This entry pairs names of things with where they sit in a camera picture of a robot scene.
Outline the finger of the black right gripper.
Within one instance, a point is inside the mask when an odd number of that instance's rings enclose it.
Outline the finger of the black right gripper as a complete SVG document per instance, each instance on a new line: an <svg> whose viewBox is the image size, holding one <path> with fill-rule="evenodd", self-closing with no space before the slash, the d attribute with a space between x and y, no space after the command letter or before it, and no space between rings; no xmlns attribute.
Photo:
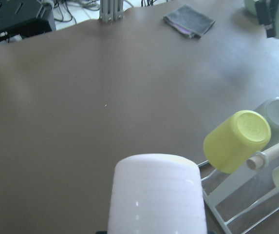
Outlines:
<svg viewBox="0 0 279 234"><path fill-rule="evenodd" d="M259 24L264 25L267 38L274 38L276 36L276 1L257 0L255 2L255 9Z"/></svg>

